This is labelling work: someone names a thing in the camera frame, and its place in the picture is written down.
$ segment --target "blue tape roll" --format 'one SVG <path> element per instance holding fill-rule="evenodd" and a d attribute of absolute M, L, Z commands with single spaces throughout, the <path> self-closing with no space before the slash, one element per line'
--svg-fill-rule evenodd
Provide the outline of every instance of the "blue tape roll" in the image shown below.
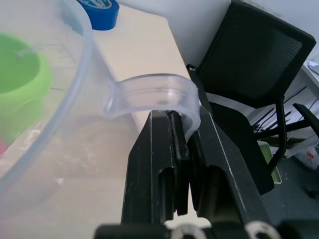
<path fill-rule="evenodd" d="M 115 0 L 77 0 L 88 14 L 94 30 L 115 27 L 120 6 Z"/>

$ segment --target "chair leg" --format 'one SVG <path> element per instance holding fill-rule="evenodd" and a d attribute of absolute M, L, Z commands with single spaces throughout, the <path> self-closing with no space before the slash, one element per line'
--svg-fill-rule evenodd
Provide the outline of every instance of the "chair leg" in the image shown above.
<path fill-rule="evenodd" d="M 284 157 L 287 149 L 287 132 L 286 132 L 286 122 L 285 122 L 285 111 L 284 111 L 284 99 L 282 98 L 280 102 L 276 104 L 276 114 L 278 122 L 278 138 L 279 138 L 279 148 L 273 158 L 268 163 L 268 169 L 273 172 L 277 167 L 279 161 Z"/>

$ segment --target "green object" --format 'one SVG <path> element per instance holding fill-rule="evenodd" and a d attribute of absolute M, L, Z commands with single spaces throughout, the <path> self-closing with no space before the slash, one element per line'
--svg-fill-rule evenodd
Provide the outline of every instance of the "green object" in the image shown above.
<path fill-rule="evenodd" d="M 0 138 L 7 145 L 39 119 L 50 84 L 44 56 L 17 37 L 0 33 Z"/>
<path fill-rule="evenodd" d="M 258 141 L 258 145 L 263 153 L 263 156 L 266 162 L 269 163 L 270 160 L 273 158 L 273 154 L 270 150 L 269 144 L 267 144 L 266 142 Z M 281 184 L 282 180 L 277 167 L 274 170 L 274 172 L 271 174 L 271 176 L 275 184 Z"/>

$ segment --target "white plastic part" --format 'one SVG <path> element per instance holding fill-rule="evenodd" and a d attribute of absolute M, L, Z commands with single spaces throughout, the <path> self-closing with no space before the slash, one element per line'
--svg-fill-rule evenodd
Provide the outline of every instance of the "white plastic part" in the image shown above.
<path fill-rule="evenodd" d="M 105 62 L 105 76 L 109 89 L 104 93 L 106 117 L 141 111 L 176 111 L 182 116 L 186 141 L 199 128 L 200 101 L 196 85 L 186 77 L 176 74 L 148 74 L 118 81 L 96 47 L 96 55 Z"/>
<path fill-rule="evenodd" d="M 0 31 L 35 46 L 52 69 L 47 115 L 0 158 L 0 238 L 91 238 L 121 219 L 139 136 L 129 113 L 176 110 L 188 138 L 200 123 L 196 86 L 176 75 L 117 82 L 76 0 L 5 1 Z"/>

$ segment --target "pink object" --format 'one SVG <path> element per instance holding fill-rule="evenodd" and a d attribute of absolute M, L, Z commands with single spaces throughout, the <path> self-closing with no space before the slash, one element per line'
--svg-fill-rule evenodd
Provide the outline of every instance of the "pink object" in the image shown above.
<path fill-rule="evenodd" d="M 0 156 L 8 149 L 8 146 L 0 139 Z"/>

